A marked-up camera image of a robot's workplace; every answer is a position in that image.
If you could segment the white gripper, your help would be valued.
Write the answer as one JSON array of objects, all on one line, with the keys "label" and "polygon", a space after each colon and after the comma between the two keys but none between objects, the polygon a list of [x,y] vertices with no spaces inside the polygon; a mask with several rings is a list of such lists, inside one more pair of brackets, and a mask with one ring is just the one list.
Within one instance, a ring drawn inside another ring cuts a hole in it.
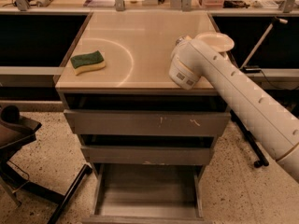
[{"label": "white gripper", "polygon": [[199,76],[179,59],[178,53],[186,46],[187,42],[191,40],[188,35],[184,36],[186,36],[186,40],[175,46],[171,53],[169,76],[182,89],[190,90],[199,81]]}]

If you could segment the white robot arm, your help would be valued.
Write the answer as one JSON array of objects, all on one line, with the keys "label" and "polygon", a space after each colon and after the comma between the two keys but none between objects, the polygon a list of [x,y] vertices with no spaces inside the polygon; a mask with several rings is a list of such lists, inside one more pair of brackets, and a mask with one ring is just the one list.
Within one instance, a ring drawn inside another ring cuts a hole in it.
[{"label": "white robot arm", "polygon": [[267,153],[299,181],[299,119],[204,41],[177,41],[170,78],[190,90],[205,77]]}]

